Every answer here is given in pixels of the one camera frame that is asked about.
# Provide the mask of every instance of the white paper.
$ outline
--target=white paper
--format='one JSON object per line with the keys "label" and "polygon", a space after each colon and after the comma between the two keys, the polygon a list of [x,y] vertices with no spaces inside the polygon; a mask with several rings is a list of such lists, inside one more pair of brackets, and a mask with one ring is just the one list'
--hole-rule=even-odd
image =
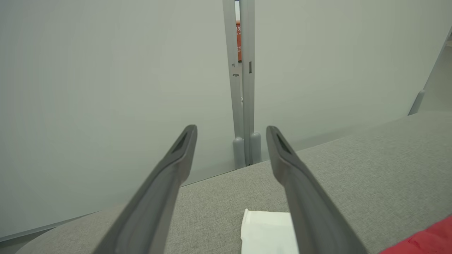
{"label": "white paper", "polygon": [[298,254],[298,245],[288,212],[245,209],[242,220],[242,254]]}

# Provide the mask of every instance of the gray sofa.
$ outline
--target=gray sofa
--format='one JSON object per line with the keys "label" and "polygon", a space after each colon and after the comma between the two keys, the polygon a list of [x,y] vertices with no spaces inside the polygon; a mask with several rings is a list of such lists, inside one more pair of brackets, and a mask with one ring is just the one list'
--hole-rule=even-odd
{"label": "gray sofa", "polygon": [[[418,113],[298,152],[378,253],[452,213],[452,113]],[[269,161],[180,188],[166,253],[240,253],[245,208],[289,212]],[[122,210],[59,226],[18,254],[88,254]]]}

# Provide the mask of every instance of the orange sign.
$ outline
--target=orange sign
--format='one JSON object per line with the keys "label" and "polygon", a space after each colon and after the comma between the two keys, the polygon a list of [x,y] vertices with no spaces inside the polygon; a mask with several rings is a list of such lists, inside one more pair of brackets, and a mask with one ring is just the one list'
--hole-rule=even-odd
{"label": "orange sign", "polygon": [[240,21],[236,21],[235,24],[237,25],[237,52],[239,54],[239,61],[242,61],[242,39],[240,38],[241,35]]}

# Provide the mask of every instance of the gray fabric surface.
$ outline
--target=gray fabric surface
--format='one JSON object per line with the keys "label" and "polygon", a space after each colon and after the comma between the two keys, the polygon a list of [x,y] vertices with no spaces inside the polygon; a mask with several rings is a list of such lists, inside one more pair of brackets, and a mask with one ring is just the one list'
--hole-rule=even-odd
{"label": "gray fabric surface", "polygon": [[[452,213],[451,113],[418,113],[298,155],[371,254]],[[240,253],[245,208],[289,211],[269,161],[181,187],[165,252]],[[120,211],[59,226],[18,254],[88,254]]]}

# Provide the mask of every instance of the gray upholstered seat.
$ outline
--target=gray upholstered seat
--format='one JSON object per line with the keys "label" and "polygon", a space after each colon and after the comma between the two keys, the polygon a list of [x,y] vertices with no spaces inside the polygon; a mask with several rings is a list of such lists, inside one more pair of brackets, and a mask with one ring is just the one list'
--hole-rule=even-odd
{"label": "gray upholstered seat", "polygon": [[[369,253],[452,213],[452,114],[418,113],[298,152]],[[122,207],[59,226],[18,253],[88,254]],[[245,208],[288,212],[269,161],[180,188],[167,253],[240,253]]]}

